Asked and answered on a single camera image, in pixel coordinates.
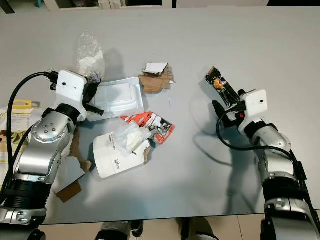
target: gray table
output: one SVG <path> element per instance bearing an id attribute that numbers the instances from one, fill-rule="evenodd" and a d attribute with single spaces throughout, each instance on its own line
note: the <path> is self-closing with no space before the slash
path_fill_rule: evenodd
<path id="1" fill-rule="evenodd" d="M 216 66 L 235 89 L 266 89 L 265 117 L 291 140 L 303 162 L 315 208 L 320 208 L 320 9 L 216 7 L 132 11 L 65 11 L 0 17 L 0 103 L 25 76 L 46 69 L 74 70 L 77 39 L 95 34 L 107 63 L 104 80 L 134 77 L 145 62 L 169 62 L 176 84 L 145 94 L 147 111 L 176 125 L 145 166 L 107 178 L 96 170 L 80 179 L 82 192 L 62 203 L 51 196 L 46 223 L 82 223 L 187 216 L 262 213 L 264 200 L 252 152 L 230 151 L 215 135 L 205 82 Z M 49 106 L 45 80 L 19 95 Z M 81 149 L 113 121 L 81 127 Z M 223 133 L 235 145 L 248 141 L 235 129 Z"/>

